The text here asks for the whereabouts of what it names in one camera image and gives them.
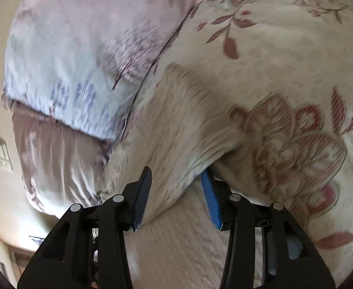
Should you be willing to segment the white lavender-print pillow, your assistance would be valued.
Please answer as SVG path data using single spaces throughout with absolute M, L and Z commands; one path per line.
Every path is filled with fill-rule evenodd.
M 121 133 L 148 71 L 196 0 L 23 0 L 3 96 L 102 140 Z

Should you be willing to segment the beige cable-knit sweater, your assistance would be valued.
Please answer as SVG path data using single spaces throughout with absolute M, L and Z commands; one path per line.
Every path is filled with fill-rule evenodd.
M 175 64 L 140 93 L 127 136 L 112 148 L 99 184 L 102 200 L 152 169 L 137 232 L 125 234 L 135 288 L 217 288 L 228 232 L 214 228 L 199 174 L 240 149 L 244 134 L 229 118 L 253 103 L 237 79 L 203 76 Z

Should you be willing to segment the mauve pink pillow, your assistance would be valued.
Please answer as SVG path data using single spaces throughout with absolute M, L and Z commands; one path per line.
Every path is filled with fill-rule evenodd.
M 31 112 L 13 113 L 12 123 L 24 190 L 37 211 L 60 218 L 72 204 L 101 203 L 110 143 Z

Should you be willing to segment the white wall switch plate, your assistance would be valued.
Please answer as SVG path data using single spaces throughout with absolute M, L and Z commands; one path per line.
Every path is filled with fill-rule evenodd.
M 13 166 L 10 160 L 7 144 L 2 138 L 0 138 L 0 169 L 13 173 Z

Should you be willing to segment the floral cream bedspread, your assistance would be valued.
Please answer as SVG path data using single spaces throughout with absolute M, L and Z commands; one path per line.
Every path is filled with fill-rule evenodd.
M 204 0 L 139 95 L 171 64 L 237 79 L 253 98 L 228 113 L 245 144 L 208 167 L 250 202 L 282 203 L 342 284 L 353 271 L 353 0 Z

